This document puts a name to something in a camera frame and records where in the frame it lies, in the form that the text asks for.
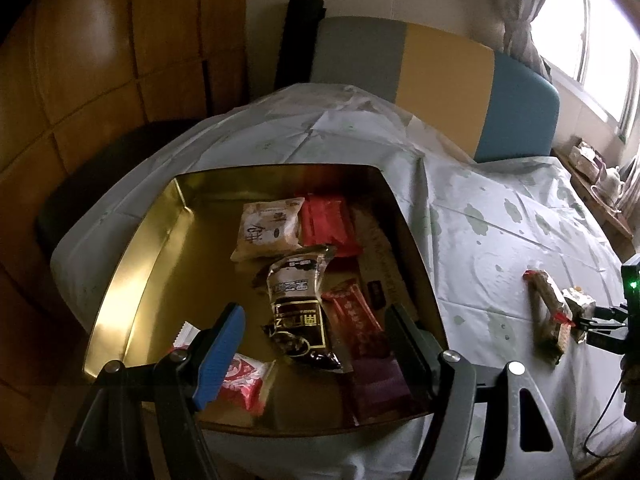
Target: window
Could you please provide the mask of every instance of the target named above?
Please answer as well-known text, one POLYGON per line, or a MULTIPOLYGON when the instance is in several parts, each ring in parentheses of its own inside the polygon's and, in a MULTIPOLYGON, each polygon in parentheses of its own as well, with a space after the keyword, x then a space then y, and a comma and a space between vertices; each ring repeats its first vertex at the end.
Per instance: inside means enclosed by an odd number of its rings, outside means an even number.
POLYGON ((531 33, 540 56, 569 76, 626 140, 638 106, 640 41, 616 4, 546 0, 531 33))

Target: black cable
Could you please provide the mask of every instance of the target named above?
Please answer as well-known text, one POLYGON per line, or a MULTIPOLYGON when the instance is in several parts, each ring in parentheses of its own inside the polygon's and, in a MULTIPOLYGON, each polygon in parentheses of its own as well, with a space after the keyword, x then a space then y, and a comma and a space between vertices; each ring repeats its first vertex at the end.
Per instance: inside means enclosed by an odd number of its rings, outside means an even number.
POLYGON ((624 370, 622 372, 622 374, 620 375, 620 380, 618 381, 618 384, 616 384, 616 387, 613 389, 613 393, 611 394, 611 396, 609 397, 609 402, 607 402, 607 405, 604 407, 604 410, 602 410, 602 413, 600 414, 600 416, 598 417, 598 420, 596 421, 595 425, 593 428, 591 428, 591 431, 589 432, 589 434, 587 435, 587 438, 584 439, 584 444, 582 444, 582 450, 585 453, 590 454, 591 456, 594 456, 596 458, 599 459, 603 459, 603 458, 613 458, 615 456, 618 456, 620 454, 622 454, 622 451, 619 451, 617 453, 612 453, 610 455, 599 455, 597 453, 594 453, 591 449, 589 449, 587 447, 587 442, 589 441, 589 439, 591 438, 591 435, 593 434, 594 431, 596 431, 596 428, 598 427, 598 424, 600 424, 600 421, 602 420, 602 417, 604 416, 605 413, 607 413, 607 410, 609 409, 609 406, 611 405, 611 401, 613 400, 613 397, 616 396, 616 393, 618 392, 618 388, 620 387, 620 384, 622 384, 622 379, 625 376, 625 372, 626 370, 624 370))

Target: gray panel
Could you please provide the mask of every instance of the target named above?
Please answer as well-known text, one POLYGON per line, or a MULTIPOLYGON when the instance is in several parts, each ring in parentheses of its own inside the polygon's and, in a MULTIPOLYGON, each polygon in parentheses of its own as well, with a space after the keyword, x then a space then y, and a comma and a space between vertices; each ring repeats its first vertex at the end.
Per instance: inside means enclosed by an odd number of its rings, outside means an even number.
POLYGON ((339 16, 320 22, 311 71, 313 83, 356 85, 396 100, 406 23, 339 16))

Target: yellow panel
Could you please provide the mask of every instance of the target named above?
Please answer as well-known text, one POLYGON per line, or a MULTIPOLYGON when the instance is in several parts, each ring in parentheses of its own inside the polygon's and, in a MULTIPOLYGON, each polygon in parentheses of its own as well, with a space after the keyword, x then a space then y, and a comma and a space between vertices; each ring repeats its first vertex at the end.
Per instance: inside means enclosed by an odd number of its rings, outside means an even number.
POLYGON ((489 106, 494 51, 437 28, 408 23, 396 104, 474 156, 489 106))

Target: golden tray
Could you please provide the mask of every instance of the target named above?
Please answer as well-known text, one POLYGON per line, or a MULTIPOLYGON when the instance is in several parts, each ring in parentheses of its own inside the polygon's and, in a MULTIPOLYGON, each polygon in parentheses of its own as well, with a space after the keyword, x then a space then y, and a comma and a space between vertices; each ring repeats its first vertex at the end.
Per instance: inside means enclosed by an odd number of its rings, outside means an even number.
MULTIPOLYGON (((350 202, 369 201, 391 242, 420 321, 446 348, 422 258, 380 170, 349 164, 245 166, 178 175, 156 198, 102 300, 85 373, 97 377, 112 359, 127 367, 156 362, 170 350, 183 322, 200 329, 211 327, 225 305, 235 301, 246 312, 238 351, 265 362, 276 360, 276 375, 263 416, 251 416, 217 399, 198 414, 202 427, 261 436, 356 429, 352 422, 345 422, 336 374, 284 362, 262 332, 271 309, 268 297, 253 289, 251 282, 264 262, 234 264, 229 259, 245 203, 307 193, 340 193, 350 202)), ((323 288, 349 276, 348 270, 327 272, 323 288)))

